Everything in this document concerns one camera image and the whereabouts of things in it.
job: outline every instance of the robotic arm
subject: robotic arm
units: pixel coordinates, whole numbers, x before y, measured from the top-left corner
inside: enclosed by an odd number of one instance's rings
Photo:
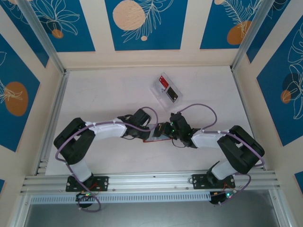
[[[90,188],[96,179],[87,166],[84,156],[86,155],[91,143],[93,141],[110,137],[125,136],[133,136],[134,138],[146,140],[151,132],[148,131],[148,127],[143,125],[147,125],[150,120],[151,117],[143,109],[139,109],[134,115],[129,114],[117,117],[112,122],[99,126],[96,126],[91,122],[84,122],[81,118],[75,118],[56,137],[54,140],[54,145],[57,149],[59,149],[74,133],[85,128],[86,126],[94,125],[93,127],[90,127],[81,132],[77,138],[71,139],[60,152],[64,157],[66,163],[72,169],[74,175],[77,176],[77,178],[86,187]],[[131,124],[136,128],[142,129],[144,131],[130,127],[128,124]]]
[[[233,126],[228,132],[206,132],[191,128],[181,113],[172,113],[170,122],[157,124],[150,135],[153,130],[147,127],[150,120],[151,117],[143,109],[139,109],[134,115],[117,117],[111,122],[98,125],[84,122],[81,118],[74,119],[54,140],[57,149],[65,144],[60,153],[74,176],[77,176],[68,178],[66,191],[81,192],[83,190],[81,183],[91,189],[96,181],[101,180],[90,171],[84,156],[93,141],[110,137],[132,136],[146,140],[150,136],[165,135],[173,140],[181,140],[185,147],[220,148],[226,159],[214,164],[204,176],[198,176],[199,184],[197,186],[194,184],[194,189],[223,188],[226,179],[232,179],[235,173],[246,174],[264,155],[263,148],[240,126]],[[78,136],[72,138],[79,131],[81,132]]]
[[[224,161],[217,162],[208,170],[207,182],[206,179],[203,180],[203,184],[208,187],[220,188],[218,186],[222,185],[226,177],[235,173],[247,174],[265,154],[264,149],[240,126],[233,126],[228,133],[205,132],[191,128],[181,113],[172,113],[169,120],[170,122],[163,123],[158,134],[179,139],[185,147],[220,148],[225,154]]]

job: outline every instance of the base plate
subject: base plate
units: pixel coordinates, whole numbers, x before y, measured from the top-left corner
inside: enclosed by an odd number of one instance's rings
[[[206,174],[194,174],[192,175],[192,184],[194,185],[194,189],[217,189],[224,188],[224,183],[226,183],[229,187],[235,188],[235,181],[232,175],[226,177],[224,180],[218,181],[217,185],[212,186],[208,180]]]
[[[92,192],[107,192],[108,188],[108,176],[94,176],[92,180],[92,186],[89,188]],[[67,178],[67,184],[65,188],[66,192],[81,192],[85,189],[76,181],[73,176]]]

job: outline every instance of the red label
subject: red label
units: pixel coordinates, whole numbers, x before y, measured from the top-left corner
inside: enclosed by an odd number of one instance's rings
[[[165,89],[167,89],[169,87],[168,82],[166,81],[166,79],[163,76],[160,77],[159,81],[163,85],[163,87],[165,87]]]

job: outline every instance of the white table surface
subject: white table surface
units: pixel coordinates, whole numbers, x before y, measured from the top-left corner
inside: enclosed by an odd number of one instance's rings
[[[134,114],[143,106],[156,110],[160,122],[169,121],[150,91],[153,81],[165,72],[183,94],[176,110],[193,104],[211,106],[218,122],[210,130],[227,130],[240,125],[251,134],[238,90],[228,66],[142,67],[72,71],[68,79],[55,137],[76,117],[103,122]],[[210,110],[201,106],[182,113],[191,127],[202,128],[214,121]],[[66,166],[57,160],[52,147],[46,175],[67,175]],[[92,143],[85,159],[95,174],[191,171],[209,169],[224,159],[216,148],[176,148],[170,140],[143,143],[140,139],[109,138]]]

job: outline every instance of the transparent container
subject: transparent container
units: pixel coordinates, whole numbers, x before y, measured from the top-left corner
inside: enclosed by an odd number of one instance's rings
[[[162,73],[161,76],[154,81],[151,92],[167,112],[175,109],[183,97],[165,73]]]

